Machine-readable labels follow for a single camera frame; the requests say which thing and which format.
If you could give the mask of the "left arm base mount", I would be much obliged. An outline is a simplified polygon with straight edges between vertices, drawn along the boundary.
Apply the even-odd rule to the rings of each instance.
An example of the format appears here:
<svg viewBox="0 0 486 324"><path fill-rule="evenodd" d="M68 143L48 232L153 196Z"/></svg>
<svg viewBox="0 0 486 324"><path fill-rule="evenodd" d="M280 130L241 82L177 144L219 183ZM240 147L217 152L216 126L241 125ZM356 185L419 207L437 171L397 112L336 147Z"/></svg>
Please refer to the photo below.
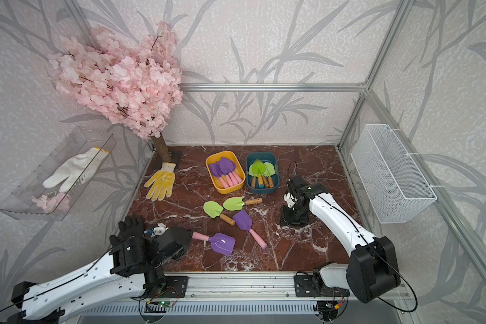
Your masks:
<svg viewBox="0 0 486 324"><path fill-rule="evenodd" d="M184 298L188 286L188 276L166 276L162 271L151 270L143 275L143 293L137 297L131 297L134 301L142 301L147 298Z"/></svg>

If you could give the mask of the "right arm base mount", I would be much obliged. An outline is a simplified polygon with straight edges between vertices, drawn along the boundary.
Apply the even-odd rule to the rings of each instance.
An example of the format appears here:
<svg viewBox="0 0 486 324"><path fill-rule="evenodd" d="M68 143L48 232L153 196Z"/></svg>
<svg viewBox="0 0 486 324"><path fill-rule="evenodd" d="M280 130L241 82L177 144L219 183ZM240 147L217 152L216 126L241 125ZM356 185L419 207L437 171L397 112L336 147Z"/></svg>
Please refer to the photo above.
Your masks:
<svg viewBox="0 0 486 324"><path fill-rule="evenodd" d="M306 271L297 271L294 276L296 297L332 297L348 298L350 291L343 288L331 288L323 283L318 269L312 274Z"/></svg>

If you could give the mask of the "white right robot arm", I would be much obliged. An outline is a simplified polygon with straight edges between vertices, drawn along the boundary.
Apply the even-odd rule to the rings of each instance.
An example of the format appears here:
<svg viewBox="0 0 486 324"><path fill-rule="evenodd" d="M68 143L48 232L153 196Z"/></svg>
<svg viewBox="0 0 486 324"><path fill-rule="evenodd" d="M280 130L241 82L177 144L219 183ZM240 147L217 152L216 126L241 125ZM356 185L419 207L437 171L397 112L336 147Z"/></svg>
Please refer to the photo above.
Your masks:
<svg viewBox="0 0 486 324"><path fill-rule="evenodd" d="M349 256L345 267L329 263L313 271L313 284L319 292L349 290L359 301L368 303L401 284L393 242L363 228L320 183L308 184L302 176L293 176L287 181L283 198L283 220L290 223L315 216Z"/></svg>

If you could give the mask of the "purple square shovel pink handle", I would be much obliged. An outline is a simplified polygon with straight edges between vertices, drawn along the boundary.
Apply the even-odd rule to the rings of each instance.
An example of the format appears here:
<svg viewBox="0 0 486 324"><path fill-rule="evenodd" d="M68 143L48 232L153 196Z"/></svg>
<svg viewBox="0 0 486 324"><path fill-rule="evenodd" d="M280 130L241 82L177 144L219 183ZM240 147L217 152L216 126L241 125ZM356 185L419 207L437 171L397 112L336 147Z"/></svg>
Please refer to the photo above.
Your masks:
<svg viewBox="0 0 486 324"><path fill-rule="evenodd" d="M236 182L232 179L228 168L225 166L223 159L215 164L218 174L227 183L227 187L234 186Z"/></svg>
<svg viewBox="0 0 486 324"><path fill-rule="evenodd" d="M193 239L209 242L211 248L222 255L231 255L234 251L236 239L225 234L216 233L214 236L206 236L198 232L193 233Z"/></svg>
<svg viewBox="0 0 486 324"><path fill-rule="evenodd" d="M236 222L236 225L244 231L247 231L251 234L251 236L256 240L256 243L265 250L267 248L267 243L252 229L252 219L250 215L245 211L241 210L237 212L233 216L233 220Z"/></svg>

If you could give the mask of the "green trowel yellow handle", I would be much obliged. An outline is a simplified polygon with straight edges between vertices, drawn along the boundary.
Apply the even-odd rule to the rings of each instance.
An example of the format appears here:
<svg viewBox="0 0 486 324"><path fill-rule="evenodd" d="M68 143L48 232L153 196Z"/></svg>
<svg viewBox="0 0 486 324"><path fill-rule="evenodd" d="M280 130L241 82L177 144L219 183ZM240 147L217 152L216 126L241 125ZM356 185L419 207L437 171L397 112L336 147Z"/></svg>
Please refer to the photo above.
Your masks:
<svg viewBox="0 0 486 324"><path fill-rule="evenodd" d="M251 170L253 174L257 178L258 187L264 188L265 187L265 180L263 177L264 172L266 171L266 167L264 163L260 159L256 159L252 164Z"/></svg>

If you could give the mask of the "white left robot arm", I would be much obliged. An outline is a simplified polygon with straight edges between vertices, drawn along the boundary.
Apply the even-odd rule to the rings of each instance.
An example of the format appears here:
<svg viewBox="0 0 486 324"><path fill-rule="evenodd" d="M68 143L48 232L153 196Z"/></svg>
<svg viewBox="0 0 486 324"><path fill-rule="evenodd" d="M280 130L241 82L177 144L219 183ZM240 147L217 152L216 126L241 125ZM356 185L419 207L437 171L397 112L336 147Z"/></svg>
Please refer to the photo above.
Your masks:
<svg viewBox="0 0 486 324"><path fill-rule="evenodd" d="M18 312L8 323L59 323L89 309L123 298L152 298L168 291L163 267L180 259L201 235L169 228L146 237L141 217L127 217L110 237L102 257L47 283L22 282L14 287Z"/></svg>

